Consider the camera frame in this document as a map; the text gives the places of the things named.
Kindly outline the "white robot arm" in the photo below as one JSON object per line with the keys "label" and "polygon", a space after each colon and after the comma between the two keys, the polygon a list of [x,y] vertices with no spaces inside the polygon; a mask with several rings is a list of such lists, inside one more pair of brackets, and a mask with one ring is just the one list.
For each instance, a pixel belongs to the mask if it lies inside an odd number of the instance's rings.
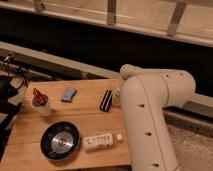
{"label": "white robot arm", "polygon": [[163,114],[195,94],[194,77],[185,70],[120,68],[120,104],[132,171],[181,171]]}

